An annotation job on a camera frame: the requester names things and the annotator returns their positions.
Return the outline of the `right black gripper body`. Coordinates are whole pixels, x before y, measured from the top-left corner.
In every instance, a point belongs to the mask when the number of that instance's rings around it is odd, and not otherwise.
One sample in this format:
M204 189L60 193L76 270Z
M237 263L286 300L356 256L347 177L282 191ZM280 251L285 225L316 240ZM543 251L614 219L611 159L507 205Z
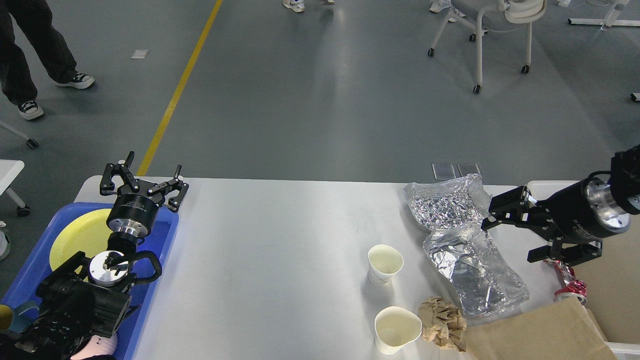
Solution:
M535 205L530 230L547 242L589 244L626 232L632 218L632 184L620 178L530 182Z

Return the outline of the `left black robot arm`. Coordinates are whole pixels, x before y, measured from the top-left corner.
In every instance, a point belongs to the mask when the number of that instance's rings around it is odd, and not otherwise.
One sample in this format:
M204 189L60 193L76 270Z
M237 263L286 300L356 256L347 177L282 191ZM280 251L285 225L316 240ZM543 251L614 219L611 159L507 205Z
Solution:
M131 291L162 275L162 263L138 246L151 234L162 207L176 213L189 191L178 165L172 178L155 183L130 171L135 153L106 164L101 196L115 195L106 226L106 249L88 257L77 251L38 285L39 315L25 330L1 331L3 360L69 360L93 336L110 338L135 314Z

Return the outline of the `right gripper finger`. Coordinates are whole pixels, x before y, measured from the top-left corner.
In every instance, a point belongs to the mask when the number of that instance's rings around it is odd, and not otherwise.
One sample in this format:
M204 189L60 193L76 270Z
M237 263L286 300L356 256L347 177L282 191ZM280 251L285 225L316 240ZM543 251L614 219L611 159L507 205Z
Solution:
M580 265L602 256L602 240L573 244L563 247L563 243L554 242L528 251L526 260L530 264L542 260L560 261L565 265Z
M488 217L481 223L484 231L501 224L531 231L549 231L553 223L550 212L538 205L538 201L526 186L519 186L494 196L487 211Z

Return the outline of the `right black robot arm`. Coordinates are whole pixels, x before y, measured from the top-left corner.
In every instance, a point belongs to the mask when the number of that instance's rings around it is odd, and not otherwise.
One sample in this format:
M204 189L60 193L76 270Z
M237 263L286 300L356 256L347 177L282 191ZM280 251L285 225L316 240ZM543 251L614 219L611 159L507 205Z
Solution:
M526 260L562 262L569 267L602 255L602 242L630 228L639 214L639 147L633 146L611 157L610 169L537 200L526 186L516 187L491 199L481 228L501 224L528 229L547 244L528 252Z

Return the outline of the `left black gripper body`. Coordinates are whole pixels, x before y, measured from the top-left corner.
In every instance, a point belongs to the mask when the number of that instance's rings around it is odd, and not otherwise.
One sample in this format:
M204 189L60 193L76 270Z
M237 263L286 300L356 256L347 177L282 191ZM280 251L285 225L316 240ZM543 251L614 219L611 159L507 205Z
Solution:
M119 194L106 219L113 232L123 232L143 239L150 235L160 205L142 194Z

